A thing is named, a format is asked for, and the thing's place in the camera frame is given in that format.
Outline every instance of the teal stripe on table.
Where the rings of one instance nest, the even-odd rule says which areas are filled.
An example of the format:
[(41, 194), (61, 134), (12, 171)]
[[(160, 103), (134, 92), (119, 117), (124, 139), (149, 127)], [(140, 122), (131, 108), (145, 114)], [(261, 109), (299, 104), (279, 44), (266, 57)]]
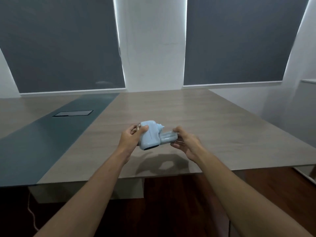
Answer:
[[(0, 139), (0, 186), (36, 184), (118, 94), (83, 95)], [(86, 110), (93, 112), (53, 117)]]

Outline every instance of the power cord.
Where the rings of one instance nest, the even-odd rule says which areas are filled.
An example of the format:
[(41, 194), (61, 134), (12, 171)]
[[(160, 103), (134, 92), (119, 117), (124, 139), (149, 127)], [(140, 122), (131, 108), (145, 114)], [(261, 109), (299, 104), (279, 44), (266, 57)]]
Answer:
[(36, 227), (36, 224), (35, 224), (35, 215), (34, 213), (30, 210), (30, 196), (31, 196), (31, 192), (28, 194), (28, 201), (27, 201), (27, 210), (32, 214), (33, 216), (33, 226), (34, 226), (34, 229), (36, 229), (36, 231), (39, 231), (39, 229)]

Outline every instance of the person's right forearm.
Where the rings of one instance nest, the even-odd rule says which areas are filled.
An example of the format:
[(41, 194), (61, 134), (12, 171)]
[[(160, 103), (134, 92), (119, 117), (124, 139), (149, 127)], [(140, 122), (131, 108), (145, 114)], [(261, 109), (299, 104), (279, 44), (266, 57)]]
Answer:
[(200, 148), (197, 157), (198, 166), (242, 236), (311, 236), (206, 149)]

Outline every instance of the person's left forearm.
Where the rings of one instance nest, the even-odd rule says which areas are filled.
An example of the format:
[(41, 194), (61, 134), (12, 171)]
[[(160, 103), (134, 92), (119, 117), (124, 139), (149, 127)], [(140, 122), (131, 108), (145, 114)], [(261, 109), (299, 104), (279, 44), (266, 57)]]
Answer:
[(35, 236), (93, 236), (125, 160), (126, 153), (116, 150)]

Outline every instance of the person's left hand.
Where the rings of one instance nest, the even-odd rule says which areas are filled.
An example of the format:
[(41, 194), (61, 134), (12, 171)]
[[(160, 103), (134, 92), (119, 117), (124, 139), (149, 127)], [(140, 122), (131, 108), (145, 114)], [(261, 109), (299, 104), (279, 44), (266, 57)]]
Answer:
[(119, 140), (117, 151), (122, 153), (126, 158), (125, 163), (128, 162), (133, 150), (136, 148), (140, 136), (148, 131), (148, 125), (140, 127), (136, 131), (137, 125), (131, 125), (128, 129), (122, 132), (121, 139)]

